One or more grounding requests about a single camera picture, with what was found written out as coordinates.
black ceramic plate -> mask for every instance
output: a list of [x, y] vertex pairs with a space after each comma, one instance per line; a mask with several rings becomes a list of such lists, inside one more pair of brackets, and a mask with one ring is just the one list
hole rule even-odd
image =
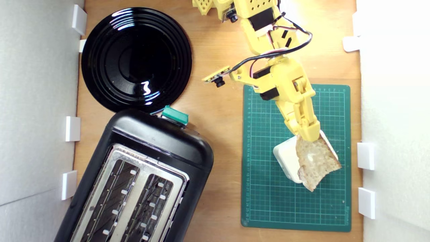
[[81, 65], [86, 86], [104, 107], [154, 113], [185, 89], [191, 47], [171, 17], [129, 8], [107, 16], [91, 31]]

cutting mat grid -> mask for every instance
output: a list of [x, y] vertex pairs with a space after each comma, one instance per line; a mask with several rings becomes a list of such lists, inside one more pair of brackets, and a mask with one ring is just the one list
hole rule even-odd
[[242, 224], [298, 230], [350, 231], [350, 89], [313, 85], [315, 114], [342, 168], [314, 192], [289, 180], [273, 147], [292, 137], [274, 101], [244, 87]]

gray wall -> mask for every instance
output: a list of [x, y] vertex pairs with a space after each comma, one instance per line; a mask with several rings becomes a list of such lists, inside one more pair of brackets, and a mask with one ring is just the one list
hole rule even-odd
[[420, 0], [357, 0], [363, 15], [362, 139], [376, 144], [376, 219], [365, 242], [430, 241], [430, 15]]
[[65, 118], [76, 115], [83, 0], [0, 1], [0, 241], [52, 241], [70, 201]]

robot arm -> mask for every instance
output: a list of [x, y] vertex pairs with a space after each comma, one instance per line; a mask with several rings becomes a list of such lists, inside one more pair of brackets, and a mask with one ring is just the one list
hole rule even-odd
[[[315, 91], [302, 66], [286, 56], [307, 45], [312, 34], [284, 18], [276, 0], [193, 0], [193, 5], [204, 15], [210, 7], [216, 7], [222, 21], [240, 19], [249, 48], [256, 55], [203, 80], [220, 87], [224, 84], [223, 77], [229, 75], [234, 81], [254, 87], [262, 99], [275, 101], [285, 125], [294, 135], [311, 142], [317, 140], [320, 124], [311, 100]], [[297, 31], [308, 33], [308, 41], [300, 45]], [[244, 63], [258, 59], [268, 59], [261, 70], [253, 73], [252, 65], [250, 71], [246, 70]]]

slice of bread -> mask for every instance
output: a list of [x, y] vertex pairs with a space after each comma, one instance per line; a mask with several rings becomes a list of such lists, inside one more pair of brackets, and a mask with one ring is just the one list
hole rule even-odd
[[342, 167], [336, 152], [322, 131], [314, 142], [306, 141], [298, 136], [296, 151], [300, 164], [298, 176], [303, 181], [303, 185], [311, 192], [328, 173]]

